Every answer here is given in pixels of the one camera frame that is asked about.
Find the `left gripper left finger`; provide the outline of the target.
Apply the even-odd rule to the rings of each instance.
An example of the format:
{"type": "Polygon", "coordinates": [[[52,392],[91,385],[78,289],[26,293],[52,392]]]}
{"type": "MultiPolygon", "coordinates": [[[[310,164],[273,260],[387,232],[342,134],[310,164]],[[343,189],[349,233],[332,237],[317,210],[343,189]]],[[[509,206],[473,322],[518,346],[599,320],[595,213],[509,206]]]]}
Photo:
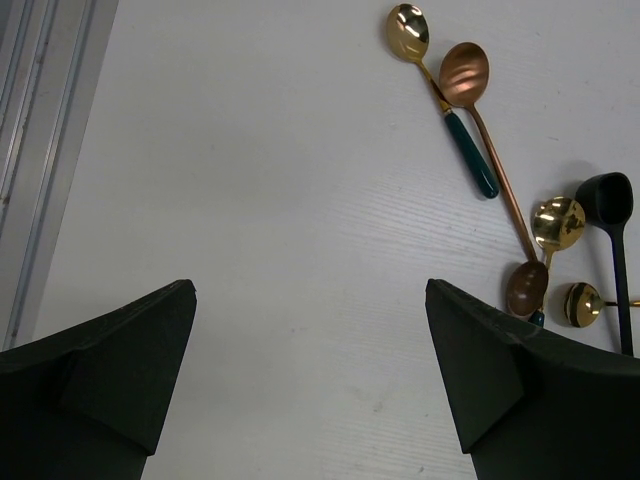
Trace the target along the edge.
{"type": "Polygon", "coordinates": [[[4,479],[139,479],[192,330],[192,281],[1,354],[4,479]]]}

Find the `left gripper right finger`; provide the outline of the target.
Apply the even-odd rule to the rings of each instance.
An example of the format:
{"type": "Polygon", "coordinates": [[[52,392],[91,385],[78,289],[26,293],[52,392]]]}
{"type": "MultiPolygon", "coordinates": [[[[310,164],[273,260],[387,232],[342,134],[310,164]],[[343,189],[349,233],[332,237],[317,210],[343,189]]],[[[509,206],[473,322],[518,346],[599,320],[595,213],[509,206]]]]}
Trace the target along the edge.
{"type": "Polygon", "coordinates": [[[441,279],[426,314],[479,479],[636,479],[639,361],[517,320],[441,279]]]}

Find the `black spoon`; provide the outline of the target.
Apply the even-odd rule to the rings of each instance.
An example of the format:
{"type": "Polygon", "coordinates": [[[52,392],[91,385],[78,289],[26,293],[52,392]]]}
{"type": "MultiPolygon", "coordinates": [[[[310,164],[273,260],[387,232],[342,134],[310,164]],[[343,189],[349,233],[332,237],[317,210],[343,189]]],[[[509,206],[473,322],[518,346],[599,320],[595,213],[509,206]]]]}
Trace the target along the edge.
{"type": "Polygon", "coordinates": [[[582,206],[588,224],[605,231],[611,240],[617,296],[621,353],[634,356],[624,229],[632,216],[633,189],[621,172],[597,175],[584,181],[575,199],[582,206]]]}

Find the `copper spoon long handle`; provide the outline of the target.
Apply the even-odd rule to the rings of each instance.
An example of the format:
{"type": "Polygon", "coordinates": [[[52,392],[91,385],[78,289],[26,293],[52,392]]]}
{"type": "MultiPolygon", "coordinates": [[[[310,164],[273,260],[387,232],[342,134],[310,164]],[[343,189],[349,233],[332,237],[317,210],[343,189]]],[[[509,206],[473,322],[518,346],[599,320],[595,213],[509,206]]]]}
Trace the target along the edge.
{"type": "Polygon", "coordinates": [[[474,42],[461,42],[453,46],[444,56],[439,71],[439,85],[445,99],[453,106],[467,110],[474,120],[489,154],[507,212],[524,254],[529,261],[537,261],[538,257],[520,206],[490,133],[476,108],[476,103],[489,84],[489,76],[490,64],[486,52],[474,42]]]}

